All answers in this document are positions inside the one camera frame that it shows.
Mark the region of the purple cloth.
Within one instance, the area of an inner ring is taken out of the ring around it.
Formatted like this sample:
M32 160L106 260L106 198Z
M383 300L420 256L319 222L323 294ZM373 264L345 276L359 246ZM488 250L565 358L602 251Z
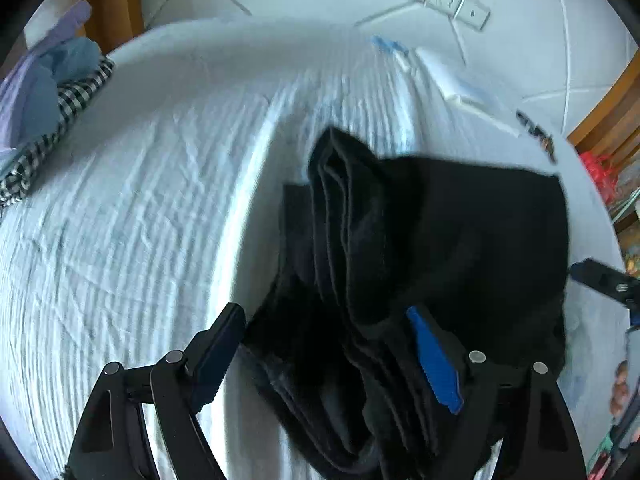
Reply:
M2 79L2 151L55 132L58 86L85 78L99 67L100 47L77 33L90 16L90 4L77 1Z

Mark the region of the blue denim cloth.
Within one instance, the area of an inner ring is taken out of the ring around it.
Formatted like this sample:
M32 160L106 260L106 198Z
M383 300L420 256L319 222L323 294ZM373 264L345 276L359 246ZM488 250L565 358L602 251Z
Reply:
M38 56L24 56L1 83L1 162L55 129L58 86L90 76L100 58L100 47L86 37L67 40Z

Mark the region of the white paper booklet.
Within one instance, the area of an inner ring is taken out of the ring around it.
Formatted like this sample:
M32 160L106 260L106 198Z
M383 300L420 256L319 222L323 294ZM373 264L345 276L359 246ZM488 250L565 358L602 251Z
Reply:
M420 47L414 52L445 101L511 136L517 138L521 134L523 127L516 118L518 103L501 81L427 48Z

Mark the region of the red plastic basket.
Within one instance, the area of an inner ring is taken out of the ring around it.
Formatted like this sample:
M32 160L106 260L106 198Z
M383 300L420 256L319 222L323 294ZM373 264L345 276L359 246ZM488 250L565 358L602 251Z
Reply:
M605 205L612 204L616 196L618 175L611 165L610 158L606 155L595 155L593 152L583 152L579 158Z

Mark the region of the blue white small tool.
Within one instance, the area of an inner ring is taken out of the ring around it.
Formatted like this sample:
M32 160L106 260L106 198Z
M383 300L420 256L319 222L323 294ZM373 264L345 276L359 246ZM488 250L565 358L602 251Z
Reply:
M410 54L406 47L397 41L387 40L380 36L373 36L372 42L382 53L391 56L405 73L410 72Z

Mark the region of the black hooded garment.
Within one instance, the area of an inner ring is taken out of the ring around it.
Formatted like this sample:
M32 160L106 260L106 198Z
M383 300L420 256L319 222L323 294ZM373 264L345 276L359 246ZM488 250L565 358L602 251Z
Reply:
M254 382L327 479L437 479L457 417L407 318L424 307L492 362L565 363L561 181L516 168L379 158L329 128L283 190L277 275L247 326Z

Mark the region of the black key bunch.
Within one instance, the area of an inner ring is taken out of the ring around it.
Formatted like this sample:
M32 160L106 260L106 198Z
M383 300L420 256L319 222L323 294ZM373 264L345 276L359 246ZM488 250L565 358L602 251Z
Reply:
M548 155L550 162L555 165L558 161L555 157L555 149L552 136L541 128L536 122L533 122L524 112L518 110L515 113L518 122L526 129L528 134L538 141L541 148Z

